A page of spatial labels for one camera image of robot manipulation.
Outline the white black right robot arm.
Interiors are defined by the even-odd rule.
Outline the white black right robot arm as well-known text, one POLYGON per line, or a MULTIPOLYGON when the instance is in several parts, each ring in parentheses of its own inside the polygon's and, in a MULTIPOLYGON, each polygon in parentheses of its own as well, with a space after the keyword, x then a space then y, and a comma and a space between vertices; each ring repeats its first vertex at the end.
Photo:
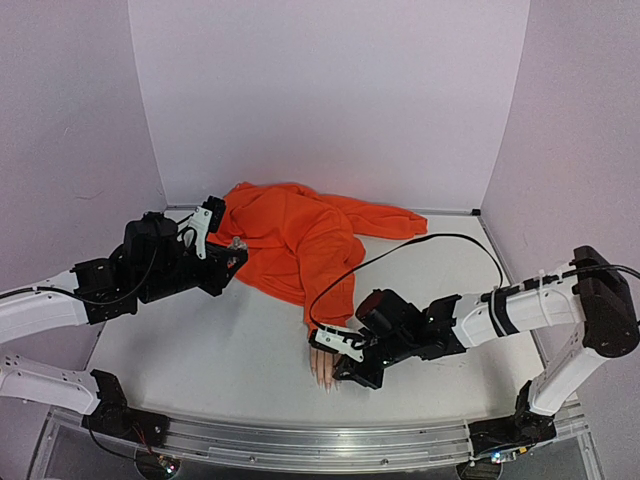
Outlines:
POLYGON ((392 290, 375 290, 356 311, 369 342, 363 358, 343 355, 334 377, 378 389, 386 368, 411 357, 436 360, 519 333, 571 325, 574 331, 563 349, 520 391, 521 414, 552 417, 602 364, 639 345, 623 270, 582 246, 552 273, 487 293, 442 297, 423 310, 392 290))

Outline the orange hoodie sweatshirt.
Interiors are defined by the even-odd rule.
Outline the orange hoodie sweatshirt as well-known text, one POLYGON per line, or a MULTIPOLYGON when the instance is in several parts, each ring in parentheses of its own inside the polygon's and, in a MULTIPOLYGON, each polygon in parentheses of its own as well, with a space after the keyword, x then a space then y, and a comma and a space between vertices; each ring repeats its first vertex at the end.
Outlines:
POLYGON ((427 219, 409 210, 299 184, 241 183, 224 200, 226 212, 209 242, 243 241, 249 259, 237 279, 303 307, 306 323, 343 327, 352 317, 350 271, 365 259, 362 237, 409 240, 428 229, 427 219))

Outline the mannequin hand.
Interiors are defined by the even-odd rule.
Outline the mannequin hand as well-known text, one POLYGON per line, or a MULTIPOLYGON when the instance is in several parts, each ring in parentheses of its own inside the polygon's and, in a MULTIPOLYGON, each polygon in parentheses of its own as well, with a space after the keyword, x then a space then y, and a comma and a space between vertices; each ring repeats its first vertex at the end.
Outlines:
POLYGON ((336 366, 341 359, 340 354, 332 354, 311 347, 310 368, 317 385, 327 393, 338 389, 338 382, 334 379, 336 366))

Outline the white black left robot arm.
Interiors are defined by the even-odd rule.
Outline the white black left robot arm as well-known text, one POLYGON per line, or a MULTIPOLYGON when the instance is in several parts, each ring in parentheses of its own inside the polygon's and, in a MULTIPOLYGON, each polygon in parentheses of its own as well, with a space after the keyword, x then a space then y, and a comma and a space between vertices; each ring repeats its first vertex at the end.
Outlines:
MULTIPOLYGON (((122 244, 108 257, 2 293, 2 343, 134 316, 141 305, 191 289, 220 295, 248 260, 248 248, 237 237, 225 244, 209 242, 221 220, 205 208, 182 222, 148 212, 126 225, 122 244)), ((118 379, 99 370, 74 372, 2 351, 1 394, 95 415, 116 437, 135 426, 118 379)))

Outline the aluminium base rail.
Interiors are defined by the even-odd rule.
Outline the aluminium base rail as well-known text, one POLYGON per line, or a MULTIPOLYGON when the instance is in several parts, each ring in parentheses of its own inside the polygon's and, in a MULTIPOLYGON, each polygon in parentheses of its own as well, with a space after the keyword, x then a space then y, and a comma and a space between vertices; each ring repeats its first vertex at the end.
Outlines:
POLYGON ((277 479, 293 474, 336 479, 397 472, 421 477, 450 468, 463 479, 600 479, 591 432, 577 400, 556 414, 553 438, 498 446, 493 422, 418 422, 340 427, 254 425, 171 418, 140 421, 144 433, 116 436, 87 428, 82 415, 50 409, 30 479, 194 479, 207 468, 277 479))

